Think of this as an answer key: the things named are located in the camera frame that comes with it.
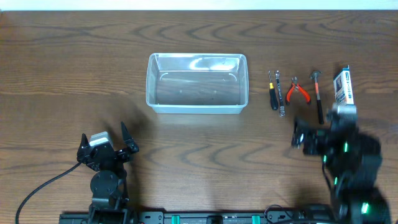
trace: pliers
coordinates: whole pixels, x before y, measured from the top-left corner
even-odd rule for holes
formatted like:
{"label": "pliers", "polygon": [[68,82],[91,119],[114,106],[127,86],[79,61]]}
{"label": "pliers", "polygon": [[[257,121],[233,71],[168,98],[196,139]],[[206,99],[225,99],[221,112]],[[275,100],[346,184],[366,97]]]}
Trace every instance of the pliers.
{"label": "pliers", "polygon": [[286,94],[286,105],[290,104],[290,97],[292,96],[292,93],[295,89],[298,89],[302,93],[302,95],[304,95],[305,100],[307,101],[308,104],[311,103],[310,95],[299,84],[297,84],[297,77],[294,77],[292,78],[292,85],[290,86],[290,89]]}

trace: wooden surface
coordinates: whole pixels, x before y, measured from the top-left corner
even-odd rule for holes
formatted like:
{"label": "wooden surface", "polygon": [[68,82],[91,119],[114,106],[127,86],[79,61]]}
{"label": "wooden surface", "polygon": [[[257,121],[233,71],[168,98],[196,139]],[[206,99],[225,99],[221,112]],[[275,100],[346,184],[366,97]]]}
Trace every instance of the wooden surface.
{"label": "wooden surface", "polygon": [[[37,186],[76,163],[80,136],[125,121],[141,147],[129,172],[136,205],[178,210],[263,210],[328,203],[320,158],[291,149],[293,118],[317,124],[295,93],[287,116],[269,106],[268,70],[315,99],[308,78],[351,67],[361,130],[380,138],[378,184],[398,216],[398,16],[394,11],[4,12],[0,20],[0,223]],[[242,53],[249,104],[239,115],[155,114],[146,105],[154,52]],[[87,211],[94,172],[80,166],[33,196],[21,223],[57,223]]]}

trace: pliers handle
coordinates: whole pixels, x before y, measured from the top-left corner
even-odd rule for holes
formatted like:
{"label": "pliers handle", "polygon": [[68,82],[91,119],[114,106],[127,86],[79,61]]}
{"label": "pliers handle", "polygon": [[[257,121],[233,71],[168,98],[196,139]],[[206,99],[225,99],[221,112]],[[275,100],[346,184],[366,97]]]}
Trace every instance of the pliers handle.
{"label": "pliers handle", "polygon": [[301,94],[305,97],[305,101],[307,102],[307,104],[310,104],[311,103],[310,95],[299,84],[297,84],[297,77],[294,77],[292,78],[292,84],[286,94],[286,105],[290,104],[290,97],[292,96],[292,93],[295,88],[298,89],[301,92]]}

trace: yellow and black screwdriver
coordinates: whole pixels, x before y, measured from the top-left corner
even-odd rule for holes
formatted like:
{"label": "yellow and black screwdriver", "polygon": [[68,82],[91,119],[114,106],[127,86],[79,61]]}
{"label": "yellow and black screwdriver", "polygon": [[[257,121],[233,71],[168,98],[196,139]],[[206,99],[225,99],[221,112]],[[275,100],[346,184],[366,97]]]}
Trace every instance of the yellow and black screwdriver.
{"label": "yellow and black screwdriver", "polygon": [[276,98],[276,92],[274,89],[274,85],[272,84],[271,71],[268,71],[268,75],[269,75],[269,96],[271,97],[271,108],[273,110],[277,110],[278,109],[278,99]]}

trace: plastic bin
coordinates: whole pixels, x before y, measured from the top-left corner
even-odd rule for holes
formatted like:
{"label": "plastic bin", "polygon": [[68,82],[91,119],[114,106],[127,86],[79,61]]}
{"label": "plastic bin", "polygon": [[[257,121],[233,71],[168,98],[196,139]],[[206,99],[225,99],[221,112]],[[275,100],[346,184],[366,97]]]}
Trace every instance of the plastic bin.
{"label": "plastic bin", "polygon": [[248,104],[243,54],[154,53],[146,101],[156,113],[238,114]]}

